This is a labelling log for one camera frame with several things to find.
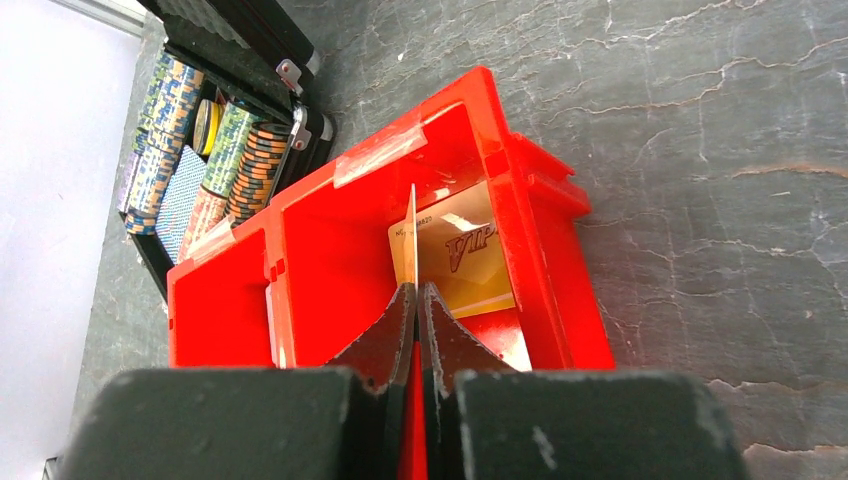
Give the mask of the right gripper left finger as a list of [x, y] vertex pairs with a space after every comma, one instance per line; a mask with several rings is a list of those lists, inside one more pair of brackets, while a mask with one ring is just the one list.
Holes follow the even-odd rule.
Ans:
[[328, 364], [352, 375], [342, 479], [395, 479], [401, 460], [417, 289], [397, 287], [382, 315]]

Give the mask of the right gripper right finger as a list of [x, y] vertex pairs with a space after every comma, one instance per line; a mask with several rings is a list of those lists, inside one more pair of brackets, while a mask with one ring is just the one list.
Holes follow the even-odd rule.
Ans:
[[462, 479], [463, 453], [455, 377], [460, 371], [513, 373], [514, 368], [458, 322], [436, 285], [421, 285], [421, 373], [428, 475]]

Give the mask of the gold VIP card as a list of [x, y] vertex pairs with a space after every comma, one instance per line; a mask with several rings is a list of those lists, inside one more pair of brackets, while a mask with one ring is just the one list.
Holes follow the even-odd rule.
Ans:
[[418, 231], [416, 219], [416, 186], [410, 185], [406, 216], [403, 222], [404, 240], [402, 245], [402, 282], [418, 286]]

